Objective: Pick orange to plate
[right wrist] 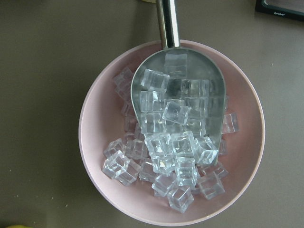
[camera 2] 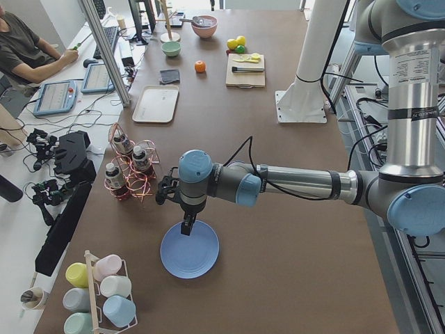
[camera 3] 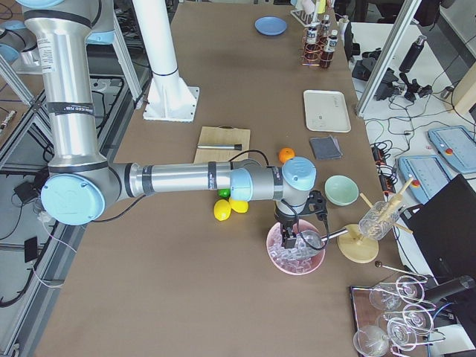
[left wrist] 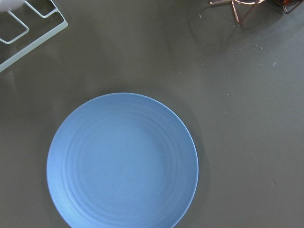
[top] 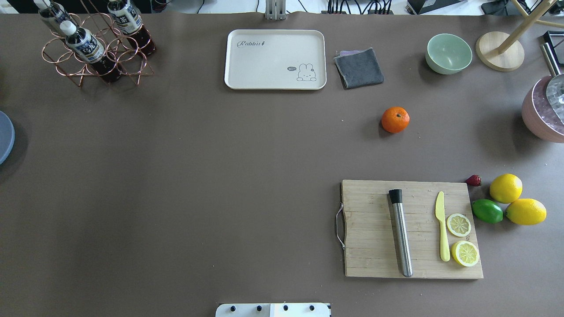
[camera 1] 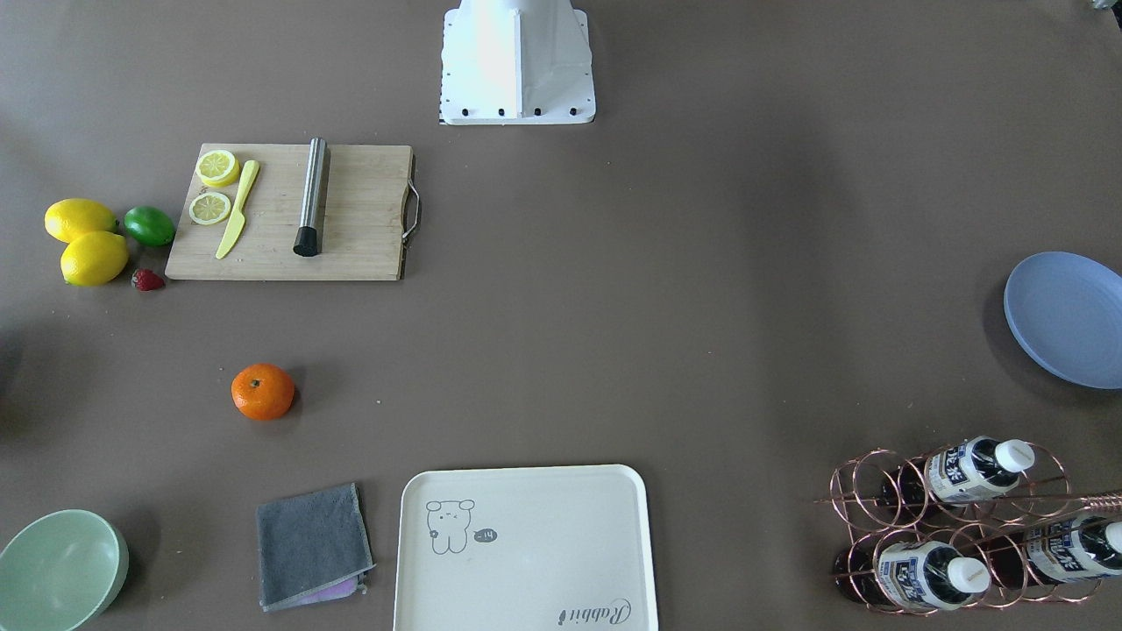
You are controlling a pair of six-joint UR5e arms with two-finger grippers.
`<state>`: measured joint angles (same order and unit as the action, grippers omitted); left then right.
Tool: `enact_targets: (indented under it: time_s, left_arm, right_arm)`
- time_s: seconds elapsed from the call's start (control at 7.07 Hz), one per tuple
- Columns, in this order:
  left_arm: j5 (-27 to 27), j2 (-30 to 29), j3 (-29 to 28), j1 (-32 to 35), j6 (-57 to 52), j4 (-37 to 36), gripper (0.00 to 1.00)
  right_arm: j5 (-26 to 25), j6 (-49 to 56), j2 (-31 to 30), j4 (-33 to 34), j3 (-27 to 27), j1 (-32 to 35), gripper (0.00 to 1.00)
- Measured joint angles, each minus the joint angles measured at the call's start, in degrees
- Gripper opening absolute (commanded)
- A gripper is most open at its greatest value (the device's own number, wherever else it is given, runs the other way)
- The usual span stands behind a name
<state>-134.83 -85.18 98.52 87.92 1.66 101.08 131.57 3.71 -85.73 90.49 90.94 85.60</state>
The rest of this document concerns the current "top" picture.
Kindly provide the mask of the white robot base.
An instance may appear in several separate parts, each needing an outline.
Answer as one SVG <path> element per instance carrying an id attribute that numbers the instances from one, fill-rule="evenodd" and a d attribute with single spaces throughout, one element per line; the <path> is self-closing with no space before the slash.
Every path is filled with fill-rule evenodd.
<path id="1" fill-rule="evenodd" d="M 225 303 L 218 306 L 216 317 L 330 317 L 329 303 Z"/>

